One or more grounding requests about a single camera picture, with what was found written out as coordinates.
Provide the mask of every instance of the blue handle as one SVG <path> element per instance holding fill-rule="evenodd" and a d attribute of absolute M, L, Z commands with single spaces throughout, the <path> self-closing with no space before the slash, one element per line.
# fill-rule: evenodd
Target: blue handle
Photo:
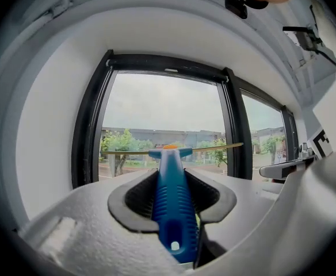
<path fill-rule="evenodd" d="M 159 240 L 180 263 L 194 262 L 198 227 L 181 158 L 192 148 L 151 149 L 161 159 L 152 219 L 159 225 Z"/>

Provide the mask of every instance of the window frame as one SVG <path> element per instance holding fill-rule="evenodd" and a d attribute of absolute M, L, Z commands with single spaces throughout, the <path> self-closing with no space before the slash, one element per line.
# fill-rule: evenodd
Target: window frame
<path fill-rule="evenodd" d="M 246 91 L 279 110 L 282 108 L 280 103 L 259 88 L 235 76 L 229 68 L 220 70 L 206 64 L 161 55 L 116 55 L 113 50 L 108 50 L 91 77 L 77 115 L 71 154 L 73 188 L 99 180 L 98 158 L 102 122 L 118 71 L 197 78 L 215 83 L 222 107 L 227 144 L 243 143 L 239 148 L 227 149 L 227 175 L 252 179 L 251 132 L 241 91 Z M 287 148 L 288 142 L 291 143 L 287 135 L 287 132 L 292 131 L 291 122 L 285 126 Z"/>
<path fill-rule="evenodd" d="M 268 105 L 269 107 L 278 110 L 281 113 L 287 145 L 286 161 L 289 162 L 291 160 L 297 159 L 299 157 L 299 145 L 296 122 L 293 113 L 285 105 L 280 104 L 277 100 L 258 87 L 238 77 L 236 77 L 236 81 L 238 82 L 239 88 L 243 91 L 244 95 L 251 97 L 265 105 Z"/>

